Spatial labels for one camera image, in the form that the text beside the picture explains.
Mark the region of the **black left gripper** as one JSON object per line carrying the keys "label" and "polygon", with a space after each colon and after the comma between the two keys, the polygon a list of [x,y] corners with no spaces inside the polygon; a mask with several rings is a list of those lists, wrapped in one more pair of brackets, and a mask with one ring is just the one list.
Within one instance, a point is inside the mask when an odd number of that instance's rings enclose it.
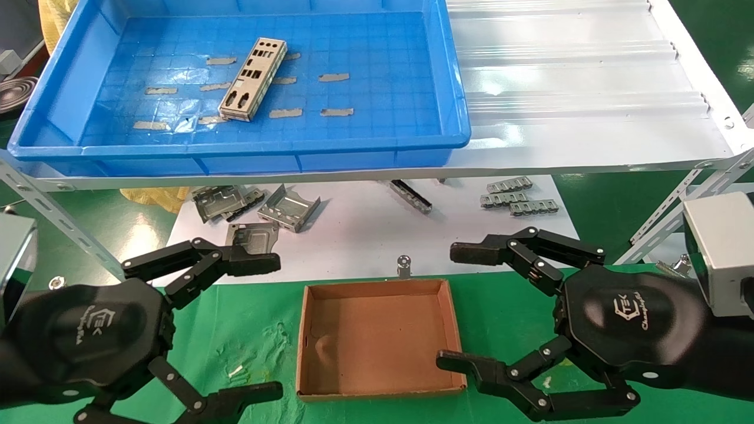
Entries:
{"label": "black left gripper", "polygon": [[[75,423],[141,423],[111,408],[155,377],[185,406],[175,423],[238,423],[251,405],[280,400],[283,385],[272,381],[200,396],[165,357],[176,329],[171,308],[188,306],[221,276],[280,269],[277,253],[195,238],[125,260],[122,270],[131,280],[121,284],[27,295],[12,317],[12,405],[95,397],[75,414]],[[164,295],[144,283],[178,271]]]}

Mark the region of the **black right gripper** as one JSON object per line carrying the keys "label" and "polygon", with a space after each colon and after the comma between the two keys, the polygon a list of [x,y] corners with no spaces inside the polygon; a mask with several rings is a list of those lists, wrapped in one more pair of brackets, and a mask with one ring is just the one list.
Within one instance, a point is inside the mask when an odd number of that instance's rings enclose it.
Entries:
{"label": "black right gripper", "polygon": [[[549,259],[582,270],[564,281]],[[691,281],[612,271],[602,266],[603,248],[536,227],[452,243],[450,260],[507,265],[544,295],[561,294],[560,329],[571,340],[557,336],[511,365],[451,350],[436,354],[439,369],[472,376],[477,392],[506,398],[531,421],[624,416],[639,404],[626,380],[663,389],[689,382],[707,325],[705,299]],[[547,394],[535,387],[533,380],[566,356],[605,388]]]}

